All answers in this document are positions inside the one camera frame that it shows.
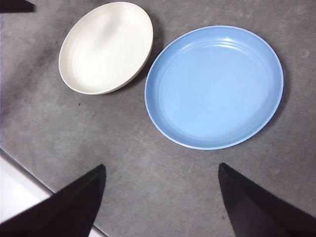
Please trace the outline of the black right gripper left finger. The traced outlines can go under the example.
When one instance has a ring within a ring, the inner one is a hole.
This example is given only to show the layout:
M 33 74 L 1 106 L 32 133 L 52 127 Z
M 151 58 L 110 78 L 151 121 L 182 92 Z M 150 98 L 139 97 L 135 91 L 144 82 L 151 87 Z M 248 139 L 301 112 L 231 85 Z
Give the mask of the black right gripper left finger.
M 99 211 L 106 168 L 95 167 L 0 225 L 2 237 L 87 237 Z

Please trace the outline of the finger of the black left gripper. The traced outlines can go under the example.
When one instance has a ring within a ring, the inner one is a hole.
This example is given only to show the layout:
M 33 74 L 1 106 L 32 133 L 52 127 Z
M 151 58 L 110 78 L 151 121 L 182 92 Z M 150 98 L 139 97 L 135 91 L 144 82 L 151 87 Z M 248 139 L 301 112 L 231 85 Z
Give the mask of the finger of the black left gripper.
M 26 0 L 0 0 L 1 13 L 34 12 L 35 5 Z

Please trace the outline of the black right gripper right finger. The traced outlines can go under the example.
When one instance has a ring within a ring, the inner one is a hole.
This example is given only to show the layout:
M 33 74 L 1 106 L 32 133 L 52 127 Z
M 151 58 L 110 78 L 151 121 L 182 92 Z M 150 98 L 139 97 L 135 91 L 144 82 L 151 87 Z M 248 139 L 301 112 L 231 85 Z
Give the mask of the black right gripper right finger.
M 276 197 L 229 165 L 219 165 L 218 179 L 235 236 L 316 235 L 315 217 Z

